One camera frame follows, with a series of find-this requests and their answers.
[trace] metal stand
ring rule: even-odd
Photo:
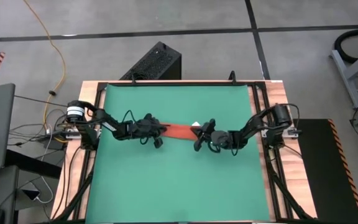
[[[358,60],[354,62],[350,67],[346,67],[337,50],[333,50],[331,52],[331,56],[335,61],[339,73],[341,74],[347,92],[352,99],[354,109],[358,109],[358,91],[355,84],[355,79],[358,75]]]
[[[20,170],[33,172],[42,176],[59,179],[62,168],[39,161],[12,150],[6,150],[5,166],[17,166]]]

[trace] metal frame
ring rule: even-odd
[[[358,91],[355,84],[355,79],[358,75],[358,60],[354,62],[351,66],[347,67],[339,55],[337,50],[331,52],[331,56],[335,61],[335,64],[341,74],[343,82],[346,86],[347,92],[349,93],[353,106],[355,109],[358,108]]]
[[[230,79],[232,79],[232,82],[176,82],[176,83],[169,83],[169,82],[166,82],[166,83],[160,83],[160,82],[159,83],[100,82],[100,83],[98,83],[95,105],[99,105],[101,92],[107,87],[107,85],[114,85],[114,86],[245,86],[245,85],[247,85],[247,86],[251,87],[251,89],[252,89],[254,103],[255,103],[255,109],[256,109],[257,113],[262,110],[260,107],[258,90],[260,90],[262,92],[264,108],[270,107],[267,90],[266,90],[266,84],[264,81],[253,81],[253,82],[236,81],[235,75],[234,76],[231,75]],[[271,124],[271,122],[272,122],[272,119],[270,117],[268,117],[268,123]],[[265,162],[266,163],[271,162],[271,158],[270,158],[270,154],[269,154],[270,148],[266,144],[265,139],[263,137],[261,137],[261,139],[262,139],[262,147],[264,150]],[[273,149],[273,153],[275,154],[275,158],[276,158],[275,163],[276,163],[279,178],[280,178],[282,184],[285,187],[287,187],[286,182],[285,182],[284,170],[283,170],[283,166],[282,166],[282,160],[280,157],[280,151],[278,148],[275,148],[275,149]],[[85,182],[86,171],[87,171],[88,164],[89,164],[89,158],[90,158],[90,152],[87,151],[85,153],[84,163],[83,163],[83,167],[81,170],[80,187]],[[270,193],[272,196],[273,211],[275,214],[275,218],[276,218],[276,220],[281,220],[282,216],[280,213],[280,206],[279,206],[279,202],[278,202],[278,195],[277,195],[277,190],[275,187],[275,182],[273,181],[272,175],[269,173],[268,173],[268,182],[269,182],[269,187],[270,187]],[[285,211],[286,211],[287,217],[289,219],[293,219],[292,209],[291,209],[290,204],[288,203],[288,200],[286,198],[284,198],[284,202],[285,202]],[[78,219],[78,217],[79,217],[80,205],[81,205],[81,201],[77,204],[77,206],[75,208],[74,217],[73,217],[74,219]]]
[[[62,172],[62,168],[59,166],[39,161],[38,159],[25,156],[9,149],[6,149],[4,166],[17,166],[20,170],[33,172],[54,179],[59,179],[60,173]]]

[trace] gray metal stand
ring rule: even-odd
[[[349,93],[354,109],[358,109],[358,91],[355,84],[355,79],[358,75],[358,60],[354,62],[350,67],[347,67],[339,55],[337,50],[333,50],[331,53],[336,66],[338,67],[339,73],[345,83],[347,92]]]

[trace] black desk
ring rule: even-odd
[[[21,170],[34,172],[47,177],[59,178],[61,168],[41,162],[37,159],[7,150],[7,140],[11,125],[11,114],[14,99],[14,84],[0,85],[0,168],[17,166]]]
[[[1,205],[1,209],[5,211],[5,224],[14,223],[15,217],[15,193],[17,185],[17,176],[19,168],[10,166],[0,169],[0,204],[8,195],[9,198]]]

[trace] yellow cable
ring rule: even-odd
[[[40,22],[41,26],[44,28],[44,31],[47,33],[47,37],[48,40],[50,42],[50,45],[59,53],[60,58],[62,59],[62,63],[63,63],[63,74],[62,77],[60,78],[60,81],[57,83],[57,85],[55,86],[55,88],[53,89],[53,91],[57,91],[59,89],[59,87],[63,84],[64,80],[66,79],[66,61],[63,58],[62,53],[60,52],[60,50],[55,46],[55,44],[53,44],[52,39],[50,38],[49,32],[47,30],[47,28],[45,27],[45,25],[43,24],[43,22],[41,21],[40,17],[37,15],[37,13],[31,8],[30,4],[27,2],[27,0],[23,0],[24,3],[27,5],[27,7],[30,9],[30,11],[33,13],[33,15],[37,18],[37,20]],[[49,94],[47,102],[49,103],[50,99],[51,99],[52,95]],[[44,118],[43,118],[43,122],[44,122],[44,128],[47,129],[47,112],[48,112],[48,103],[45,104],[45,108],[44,108]],[[61,143],[66,143],[68,141],[64,141],[58,138],[55,138],[56,141],[61,142]]]

